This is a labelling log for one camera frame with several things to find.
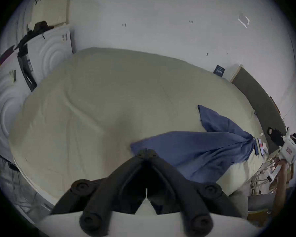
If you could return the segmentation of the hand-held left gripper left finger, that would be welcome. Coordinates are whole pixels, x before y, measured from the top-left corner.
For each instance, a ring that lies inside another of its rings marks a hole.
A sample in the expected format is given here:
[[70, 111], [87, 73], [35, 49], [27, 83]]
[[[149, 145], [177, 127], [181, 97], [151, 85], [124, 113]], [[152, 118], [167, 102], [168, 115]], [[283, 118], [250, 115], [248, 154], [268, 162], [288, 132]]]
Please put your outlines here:
[[75, 181], [56, 203], [51, 215], [82, 211], [80, 228], [89, 236], [106, 236], [112, 211], [135, 214], [146, 199], [146, 187], [140, 178], [148, 157], [149, 150], [144, 149], [107, 178]]

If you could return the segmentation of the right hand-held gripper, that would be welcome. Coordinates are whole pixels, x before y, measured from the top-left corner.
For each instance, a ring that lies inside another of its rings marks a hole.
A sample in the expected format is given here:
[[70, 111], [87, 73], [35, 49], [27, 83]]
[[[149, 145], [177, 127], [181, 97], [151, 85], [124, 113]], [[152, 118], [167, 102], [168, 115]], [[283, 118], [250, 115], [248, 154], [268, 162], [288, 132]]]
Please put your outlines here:
[[[260, 148], [260, 154], [264, 156], [264, 147], [261, 138], [257, 138]], [[290, 127], [287, 127], [285, 135], [280, 135], [278, 139], [279, 159], [286, 160], [288, 164], [293, 164], [296, 160], [296, 133], [292, 133]]]

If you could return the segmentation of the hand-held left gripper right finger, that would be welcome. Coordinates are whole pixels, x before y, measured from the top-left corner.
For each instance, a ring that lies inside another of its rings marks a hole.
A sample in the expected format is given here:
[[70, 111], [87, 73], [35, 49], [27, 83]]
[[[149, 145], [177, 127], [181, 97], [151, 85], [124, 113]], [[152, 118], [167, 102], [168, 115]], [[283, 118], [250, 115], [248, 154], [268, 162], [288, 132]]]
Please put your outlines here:
[[241, 214], [215, 183], [187, 180], [152, 150], [147, 150], [147, 198], [158, 215], [181, 212], [188, 236], [203, 237], [214, 227], [210, 213], [241, 219]]

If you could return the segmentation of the person's right hand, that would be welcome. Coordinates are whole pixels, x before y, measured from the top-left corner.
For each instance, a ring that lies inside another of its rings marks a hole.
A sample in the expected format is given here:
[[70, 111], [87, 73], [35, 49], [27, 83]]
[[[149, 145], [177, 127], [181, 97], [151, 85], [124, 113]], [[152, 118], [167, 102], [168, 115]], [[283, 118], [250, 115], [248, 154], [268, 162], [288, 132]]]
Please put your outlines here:
[[284, 175], [287, 173], [287, 166], [288, 162], [285, 159], [281, 159], [275, 163], [275, 170], [277, 170], [278, 173]]

